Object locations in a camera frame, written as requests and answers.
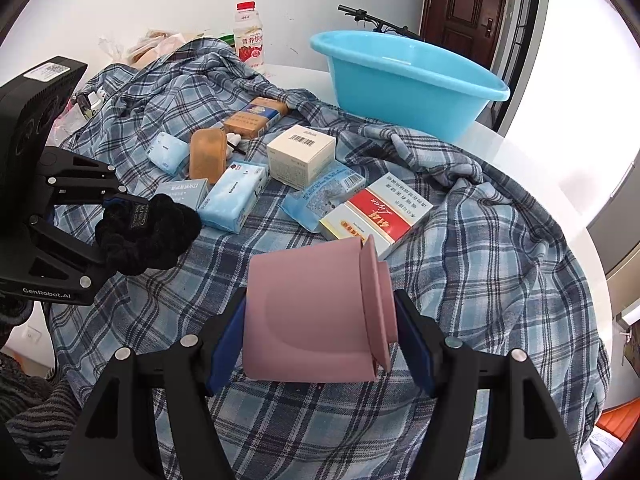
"cigarette pack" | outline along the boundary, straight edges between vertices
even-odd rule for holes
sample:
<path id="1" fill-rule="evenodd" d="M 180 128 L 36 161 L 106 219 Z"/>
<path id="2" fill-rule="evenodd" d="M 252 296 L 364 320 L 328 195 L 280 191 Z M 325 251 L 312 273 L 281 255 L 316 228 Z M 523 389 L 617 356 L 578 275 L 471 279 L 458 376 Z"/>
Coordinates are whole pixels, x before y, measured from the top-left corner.
<path id="1" fill-rule="evenodd" d="M 433 205 L 391 173 L 340 204 L 320 221 L 327 240 L 373 236 L 378 259 L 384 260 L 398 247 Z"/>
<path id="2" fill-rule="evenodd" d="M 223 129 L 226 134 L 238 134 L 243 139 L 255 139 L 288 113 L 286 104 L 275 99 L 257 97 L 242 110 L 225 119 Z"/>

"plaid shirt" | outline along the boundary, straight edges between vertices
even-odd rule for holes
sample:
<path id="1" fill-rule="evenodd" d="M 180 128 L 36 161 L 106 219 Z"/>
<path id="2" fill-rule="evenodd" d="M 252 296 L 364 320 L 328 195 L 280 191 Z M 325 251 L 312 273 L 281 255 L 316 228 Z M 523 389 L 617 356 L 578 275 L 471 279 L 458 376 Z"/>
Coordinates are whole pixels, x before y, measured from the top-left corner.
<path id="1" fill-rule="evenodd" d="M 586 439 L 604 402 L 609 364 L 584 274 L 558 224 L 519 184 L 434 137 L 351 116 L 305 90 L 276 88 L 217 40 L 193 41 L 140 72 L 110 66 L 86 90 L 100 86 L 110 99 L 63 147 L 113 164 L 141 196 L 171 180 L 146 157 L 158 132 L 188 142 L 255 96 L 284 101 L 292 113 L 245 143 L 248 160 L 265 162 L 267 143 L 301 123 L 335 136 L 337 159 L 368 184 L 390 171 L 414 188 L 436 207 L 388 257 L 394 288 L 477 350 L 524 348 L 575 448 Z M 183 164 L 176 179 L 186 176 Z M 197 333 L 246 285 L 252 255 L 322 243 L 280 210 L 288 192 L 271 180 L 239 235 L 204 228 L 174 269 L 118 274 L 90 307 L 53 306 L 54 347 L 81 404 L 119 347 L 151 352 Z M 68 206 L 57 221 L 90 240 L 100 216 L 96 206 Z M 240 359 L 229 386 L 209 401 L 238 478 L 405 478 L 434 401 L 414 385 L 397 345 L 391 356 L 391 373 L 353 384 L 249 381 Z M 175 479 L 164 395 L 154 402 L 167 478 Z M 461 478 L 474 476 L 487 405 L 481 392 Z"/>

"electrical outlet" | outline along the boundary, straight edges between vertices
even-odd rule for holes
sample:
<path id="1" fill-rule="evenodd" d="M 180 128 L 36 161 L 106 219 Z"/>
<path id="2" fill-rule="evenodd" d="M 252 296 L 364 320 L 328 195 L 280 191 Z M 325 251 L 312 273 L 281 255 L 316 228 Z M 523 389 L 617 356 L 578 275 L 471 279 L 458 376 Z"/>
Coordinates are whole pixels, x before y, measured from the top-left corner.
<path id="1" fill-rule="evenodd" d="M 22 337 L 29 341 L 31 344 L 37 345 L 38 341 L 42 337 L 42 332 L 36 330 L 34 327 L 27 325 L 26 329 L 22 333 Z"/>

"blue package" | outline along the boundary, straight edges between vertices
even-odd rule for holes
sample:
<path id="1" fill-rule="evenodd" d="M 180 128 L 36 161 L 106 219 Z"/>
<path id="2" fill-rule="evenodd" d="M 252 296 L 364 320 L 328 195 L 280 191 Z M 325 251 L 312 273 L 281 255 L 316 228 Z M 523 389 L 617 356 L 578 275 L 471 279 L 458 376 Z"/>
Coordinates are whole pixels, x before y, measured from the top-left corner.
<path id="1" fill-rule="evenodd" d="M 268 179 L 265 164 L 232 162 L 198 208 L 202 223 L 239 234 Z"/>
<path id="2" fill-rule="evenodd" d="M 311 186 L 288 194 L 280 209 L 307 231 L 319 233 L 320 219 L 365 186 L 363 176 L 332 160 Z"/>
<path id="3" fill-rule="evenodd" d="M 189 155 L 189 145 L 164 132 L 156 135 L 146 152 L 146 156 L 152 163 L 170 175 L 175 175 L 187 155 Z"/>

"medicine box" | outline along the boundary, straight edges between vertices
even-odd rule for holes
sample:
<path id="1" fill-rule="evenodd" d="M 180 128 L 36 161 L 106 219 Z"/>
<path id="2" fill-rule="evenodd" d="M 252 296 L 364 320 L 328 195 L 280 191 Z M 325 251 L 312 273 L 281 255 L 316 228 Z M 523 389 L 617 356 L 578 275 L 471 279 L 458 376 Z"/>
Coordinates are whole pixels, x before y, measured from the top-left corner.
<path id="1" fill-rule="evenodd" d="M 206 178 L 199 178 L 179 182 L 161 182 L 154 195 L 161 193 L 168 195 L 175 203 L 197 210 L 208 192 L 209 182 Z"/>
<path id="2" fill-rule="evenodd" d="M 320 232 L 327 240 L 373 236 L 376 253 L 384 260 L 433 208 L 391 173 L 377 179 L 325 215 Z"/>
<path id="3" fill-rule="evenodd" d="M 335 160 L 335 137 L 296 124 L 267 144 L 267 156 L 271 176 L 300 191 Z"/>

